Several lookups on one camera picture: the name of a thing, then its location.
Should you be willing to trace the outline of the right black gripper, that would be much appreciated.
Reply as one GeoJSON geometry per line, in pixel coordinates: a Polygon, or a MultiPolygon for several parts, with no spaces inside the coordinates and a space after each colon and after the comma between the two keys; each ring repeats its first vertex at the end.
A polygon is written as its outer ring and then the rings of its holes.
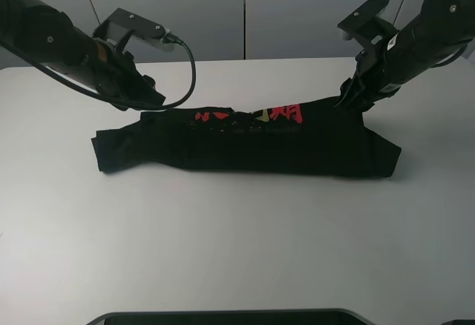
{"type": "Polygon", "coordinates": [[[379,100],[394,96],[402,86],[399,70],[403,54],[393,50],[373,48],[360,52],[355,73],[341,85],[334,107],[364,112],[379,100]]]}

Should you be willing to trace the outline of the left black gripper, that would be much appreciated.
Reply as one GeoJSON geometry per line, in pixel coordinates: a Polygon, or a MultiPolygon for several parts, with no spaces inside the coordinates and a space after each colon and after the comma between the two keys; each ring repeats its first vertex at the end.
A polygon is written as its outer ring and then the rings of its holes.
{"type": "Polygon", "coordinates": [[[91,39],[88,43],[88,70],[91,87],[122,111],[154,110],[165,102],[155,89],[155,81],[137,70],[133,57],[103,40],[91,39]]]}

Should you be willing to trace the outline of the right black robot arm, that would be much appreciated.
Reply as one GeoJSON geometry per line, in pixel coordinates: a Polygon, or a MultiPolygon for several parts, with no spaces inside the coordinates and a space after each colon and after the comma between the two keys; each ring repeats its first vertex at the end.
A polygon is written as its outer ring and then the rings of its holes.
{"type": "Polygon", "coordinates": [[[424,0],[401,30],[380,17],[390,0],[366,0],[338,28],[361,45],[337,106],[368,111],[431,68],[457,60],[474,40],[474,0],[424,0]]]}

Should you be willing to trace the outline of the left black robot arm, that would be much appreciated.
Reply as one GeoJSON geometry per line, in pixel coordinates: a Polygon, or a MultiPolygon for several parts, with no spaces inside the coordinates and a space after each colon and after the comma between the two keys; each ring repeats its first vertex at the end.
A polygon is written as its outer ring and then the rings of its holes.
{"type": "Polygon", "coordinates": [[[131,30],[112,33],[108,24],[92,36],[40,0],[1,0],[1,46],[15,55],[66,76],[101,97],[144,110],[165,97],[152,78],[140,74],[125,46],[131,30]]]}

